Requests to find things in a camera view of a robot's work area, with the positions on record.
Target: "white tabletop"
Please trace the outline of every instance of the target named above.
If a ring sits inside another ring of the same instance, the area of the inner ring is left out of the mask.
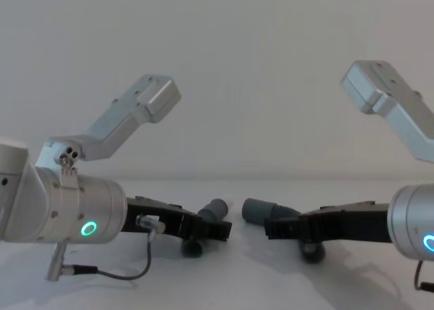
[[[0,244],[0,309],[432,309],[434,294],[413,289],[416,262],[391,244],[325,243],[320,265],[304,264],[294,241],[269,241],[244,223],[241,206],[254,197],[302,212],[319,206],[376,200],[389,203],[402,181],[128,181],[129,196],[143,195],[198,211],[215,197],[235,204],[227,243],[213,243],[198,259],[180,255],[180,241],[153,242],[149,273],[134,282],[106,277],[44,280],[52,246]],[[65,263],[137,273],[145,265],[145,236],[121,233],[100,246],[69,246]],[[434,281],[434,266],[422,278]]]

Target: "glowing green light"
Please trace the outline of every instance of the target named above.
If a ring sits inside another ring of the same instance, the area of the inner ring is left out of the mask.
[[[94,221],[89,221],[81,227],[81,235],[84,237],[88,237],[91,234],[94,234],[98,225]]]
[[[430,241],[431,242],[434,241],[434,235],[425,235],[423,237],[423,244],[424,244],[425,248],[431,252],[434,252],[434,247],[432,247],[432,244],[430,246],[430,244],[428,243]]]

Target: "white wall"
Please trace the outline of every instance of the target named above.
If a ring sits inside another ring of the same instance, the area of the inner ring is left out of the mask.
[[[432,0],[0,0],[0,133],[36,158],[142,74],[165,73],[182,103],[84,170],[427,177],[434,166],[360,114],[339,81],[354,59],[385,59],[434,106],[433,13]]]

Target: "green led ring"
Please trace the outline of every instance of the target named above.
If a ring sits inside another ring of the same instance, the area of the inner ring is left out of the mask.
[[[96,222],[91,220],[91,221],[85,223],[81,227],[81,235],[84,237],[88,237],[89,235],[92,235],[95,233],[97,227],[98,227],[98,225],[96,224]]]

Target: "black cable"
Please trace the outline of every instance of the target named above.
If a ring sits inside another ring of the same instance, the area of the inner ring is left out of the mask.
[[[146,267],[143,269],[143,271],[137,275],[132,275],[132,276],[120,276],[120,275],[116,275],[116,274],[112,274],[112,273],[108,273],[106,271],[100,271],[98,270],[96,273],[100,274],[102,276],[107,276],[109,278],[113,278],[113,279],[120,279],[122,281],[133,281],[135,279],[141,278],[143,276],[146,275],[146,273],[148,273],[149,268],[151,267],[151,259],[152,259],[152,255],[151,255],[151,242],[148,241],[146,244],[146,253],[147,253],[147,264]]]
[[[148,242],[146,243],[146,254],[147,254],[146,267],[143,269],[141,273],[137,275],[121,276],[121,275],[109,273],[107,271],[100,271],[97,268],[97,266],[85,266],[85,265],[72,265],[71,267],[73,268],[73,271],[69,275],[99,274],[113,279],[120,279],[121,281],[133,281],[135,279],[141,278],[145,276],[146,273],[148,273],[149,269],[151,268],[151,260],[152,260],[151,240],[152,240],[152,236],[148,234]]]
[[[429,282],[421,282],[419,284],[419,275],[420,270],[422,269],[423,261],[418,262],[418,266],[416,267],[416,272],[414,273],[414,288],[418,291],[425,291],[434,293],[434,283]]]
[[[414,273],[414,288],[415,288],[417,291],[420,291],[420,286],[419,286],[419,275],[420,275],[420,270],[422,269],[422,264],[423,264],[423,261],[420,260],[420,261],[418,262],[418,266],[416,267],[416,272]]]

